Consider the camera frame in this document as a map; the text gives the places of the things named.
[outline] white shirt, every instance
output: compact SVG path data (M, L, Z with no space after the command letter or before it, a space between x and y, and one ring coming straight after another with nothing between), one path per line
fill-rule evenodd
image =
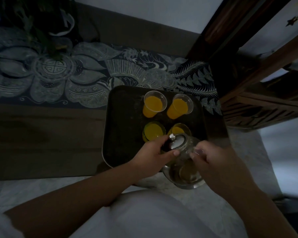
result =
M0 237L23 238L0 214ZM122 194L96 212L70 238L216 238L199 218L171 196L142 190Z

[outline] tray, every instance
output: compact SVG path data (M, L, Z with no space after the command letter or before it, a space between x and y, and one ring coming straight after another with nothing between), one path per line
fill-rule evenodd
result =
M174 124L183 123L194 137L199 140L207 139L203 108L193 96L189 95L194 104L193 111L172 120L167 116L167 110L177 93L158 90L166 96L167 108L153 118L145 117L142 113L144 95L151 90L153 89L118 86L110 91L102 148L103 159L110 167L127 163L135 156L144 144L143 128L151 121L160 122L167 132Z

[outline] floral pattern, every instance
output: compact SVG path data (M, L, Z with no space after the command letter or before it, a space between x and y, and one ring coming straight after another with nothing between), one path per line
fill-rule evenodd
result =
M0 27L0 103L47 107L98 108L119 85L195 96L210 113L221 113L208 63L130 47L70 39L62 60L48 57L16 28Z

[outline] shirt sleeve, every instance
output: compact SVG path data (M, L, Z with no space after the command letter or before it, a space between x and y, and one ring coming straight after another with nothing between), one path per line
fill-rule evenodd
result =
M0 238L24 238L22 232L13 227L11 220L0 213Z

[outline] person's right hand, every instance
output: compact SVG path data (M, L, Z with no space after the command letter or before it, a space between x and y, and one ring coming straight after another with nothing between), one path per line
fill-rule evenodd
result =
M208 141L196 146L203 154L191 153L199 173L207 185L225 200L234 198L243 191L258 191L250 171L230 146L222 149Z

